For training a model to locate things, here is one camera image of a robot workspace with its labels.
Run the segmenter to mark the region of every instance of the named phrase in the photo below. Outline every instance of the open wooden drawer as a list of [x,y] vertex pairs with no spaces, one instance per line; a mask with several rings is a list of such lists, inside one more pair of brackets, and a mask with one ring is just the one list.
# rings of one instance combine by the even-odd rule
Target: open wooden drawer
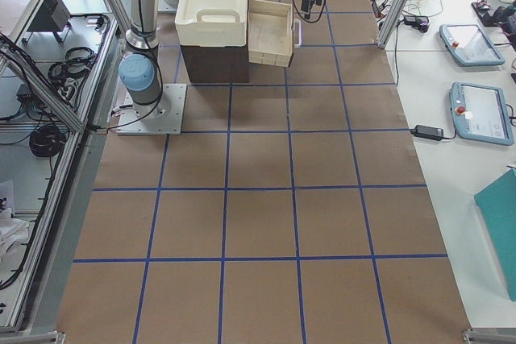
[[288,67],[302,37],[301,21],[295,19],[299,40],[294,44],[292,5],[249,0],[248,20],[249,62]]

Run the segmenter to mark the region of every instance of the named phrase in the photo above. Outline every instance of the drawer handle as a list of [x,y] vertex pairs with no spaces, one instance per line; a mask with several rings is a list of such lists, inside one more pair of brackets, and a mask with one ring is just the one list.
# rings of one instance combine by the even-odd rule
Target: drawer handle
[[203,16],[232,16],[235,18],[236,23],[240,23],[240,15],[238,11],[230,8],[202,8],[197,11],[197,21],[201,22]]
[[300,48],[302,43],[303,43],[303,39],[302,39],[303,34],[302,34],[301,20],[298,19],[298,18],[294,18],[293,22],[298,25],[298,42],[296,44],[293,44],[293,46],[295,48]]

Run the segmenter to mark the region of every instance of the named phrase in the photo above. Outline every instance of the blue object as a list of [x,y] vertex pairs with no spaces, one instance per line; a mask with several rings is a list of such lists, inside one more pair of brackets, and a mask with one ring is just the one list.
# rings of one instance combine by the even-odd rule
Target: blue object
[[151,60],[141,54],[131,54],[119,65],[119,77],[130,91],[141,92],[154,80]]
[[506,60],[477,24],[443,24],[439,33],[461,66],[493,66]]
[[501,145],[514,144],[502,89],[454,82],[450,103],[453,124],[460,137]]
[[516,170],[511,169],[475,195],[504,272],[507,291],[516,301]]

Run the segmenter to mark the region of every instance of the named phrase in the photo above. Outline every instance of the light blue cap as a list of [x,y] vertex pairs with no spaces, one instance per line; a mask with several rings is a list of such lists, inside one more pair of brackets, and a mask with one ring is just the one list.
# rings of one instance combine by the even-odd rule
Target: light blue cap
[[154,80],[154,67],[146,56],[131,54],[120,63],[119,77],[126,88],[140,92]]

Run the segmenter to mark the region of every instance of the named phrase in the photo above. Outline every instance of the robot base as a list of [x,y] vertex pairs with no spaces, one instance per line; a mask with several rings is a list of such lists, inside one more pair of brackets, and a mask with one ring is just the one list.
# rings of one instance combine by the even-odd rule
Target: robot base
[[[129,122],[132,124],[117,128],[119,135],[179,135],[183,122],[183,109],[185,108],[186,84],[164,84],[163,98],[167,98],[171,109],[157,118],[138,119],[134,110],[123,110],[120,114],[119,125]],[[132,104],[132,98],[127,93],[124,104]]]

